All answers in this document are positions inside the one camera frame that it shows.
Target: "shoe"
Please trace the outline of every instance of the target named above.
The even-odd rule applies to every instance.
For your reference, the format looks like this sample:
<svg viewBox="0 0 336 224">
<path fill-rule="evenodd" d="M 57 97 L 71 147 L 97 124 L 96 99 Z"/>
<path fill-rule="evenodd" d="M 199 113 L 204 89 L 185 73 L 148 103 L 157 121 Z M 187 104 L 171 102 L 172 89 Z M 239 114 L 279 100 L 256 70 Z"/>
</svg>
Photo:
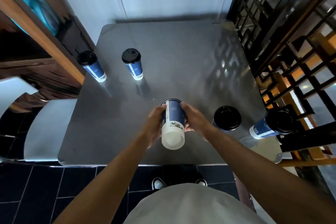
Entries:
<svg viewBox="0 0 336 224">
<path fill-rule="evenodd" d="M 208 187 L 208 184 L 204 179 L 198 179 L 195 183 Z"/>
<path fill-rule="evenodd" d="M 155 189 L 164 189 L 166 186 L 165 182 L 159 178 L 159 177 L 156 177 L 153 179 L 152 181 L 152 190 L 155 190 Z"/>
</svg>

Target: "person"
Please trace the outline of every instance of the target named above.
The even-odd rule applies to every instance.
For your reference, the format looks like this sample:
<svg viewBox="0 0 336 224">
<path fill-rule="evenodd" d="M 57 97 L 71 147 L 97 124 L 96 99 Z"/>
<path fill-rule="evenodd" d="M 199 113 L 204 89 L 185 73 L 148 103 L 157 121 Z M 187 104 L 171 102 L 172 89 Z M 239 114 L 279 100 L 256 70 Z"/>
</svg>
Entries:
<svg viewBox="0 0 336 224">
<path fill-rule="evenodd" d="M 221 155 L 247 190 L 277 224 L 335 223 L 336 206 L 324 194 L 212 126 L 196 108 L 181 103 L 186 131 L 200 133 Z M 54 224 L 110 224 L 145 151 L 160 136 L 161 114 L 154 108 L 138 136 L 64 209 Z M 264 223 L 234 197 L 200 184 L 162 188 L 144 198 L 124 223 Z"/>
</svg>

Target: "black plastic lid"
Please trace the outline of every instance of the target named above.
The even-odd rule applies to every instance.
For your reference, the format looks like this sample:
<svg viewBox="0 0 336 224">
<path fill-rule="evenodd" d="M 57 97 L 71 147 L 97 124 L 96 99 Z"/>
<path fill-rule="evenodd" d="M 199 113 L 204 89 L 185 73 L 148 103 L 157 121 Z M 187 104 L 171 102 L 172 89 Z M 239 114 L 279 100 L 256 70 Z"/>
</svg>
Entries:
<svg viewBox="0 0 336 224">
<path fill-rule="evenodd" d="M 236 129 L 242 122 L 238 110 L 229 105 L 219 107 L 213 118 L 218 127 L 227 131 Z"/>
<path fill-rule="evenodd" d="M 161 105 L 163 105 L 164 103 L 166 103 L 168 100 L 175 100 L 175 101 L 178 101 L 178 102 L 180 102 L 180 103 L 182 102 L 181 100 L 179 100 L 179 99 L 177 99 L 177 98 L 168 98 L 168 99 L 166 99 L 165 101 L 163 101 Z"/>
<path fill-rule="evenodd" d="M 121 59 L 126 64 L 134 64 L 141 59 L 141 54 L 137 49 L 129 48 L 123 52 Z"/>
<path fill-rule="evenodd" d="M 78 54 L 77 62 L 81 66 L 90 66 L 97 61 L 97 55 L 91 51 L 85 51 Z"/>
<path fill-rule="evenodd" d="M 293 131 L 293 117 L 286 110 L 272 108 L 265 117 L 267 125 L 280 135 L 286 135 Z"/>
</svg>

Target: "gray t-shirt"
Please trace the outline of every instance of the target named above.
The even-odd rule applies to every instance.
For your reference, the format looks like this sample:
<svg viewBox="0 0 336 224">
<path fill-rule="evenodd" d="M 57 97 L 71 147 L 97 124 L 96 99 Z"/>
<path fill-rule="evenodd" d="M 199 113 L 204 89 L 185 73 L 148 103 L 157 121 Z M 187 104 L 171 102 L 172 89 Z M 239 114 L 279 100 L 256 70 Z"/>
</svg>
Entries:
<svg viewBox="0 0 336 224">
<path fill-rule="evenodd" d="M 199 184 L 184 183 L 144 198 L 124 224 L 265 224 L 233 196 Z"/>
</svg>

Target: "metal table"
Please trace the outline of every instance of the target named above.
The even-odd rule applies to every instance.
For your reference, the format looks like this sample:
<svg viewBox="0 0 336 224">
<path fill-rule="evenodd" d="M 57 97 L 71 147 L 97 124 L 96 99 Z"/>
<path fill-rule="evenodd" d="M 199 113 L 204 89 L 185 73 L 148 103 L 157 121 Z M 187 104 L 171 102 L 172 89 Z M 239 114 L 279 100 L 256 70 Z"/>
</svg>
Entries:
<svg viewBox="0 0 336 224">
<path fill-rule="evenodd" d="M 141 53 L 144 79 L 139 82 L 121 60 L 127 48 Z M 211 21 L 111 24 L 103 27 L 95 52 L 107 80 L 98 83 L 86 75 L 58 154 L 61 164 L 108 164 L 135 138 L 149 111 L 168 98 L 192 104 L 210 122 L 218 107 L 236 107 L 242 122 L 229 134 L 280 161 L 275 137 L 255 140 L 249 134 L 266 111 L 235 31 Z M 184 146 L 174 151 L 158 139 L 141 162 L 182 163 L 225 164 L 196 132 L 187 132 Z"/>
</svg>

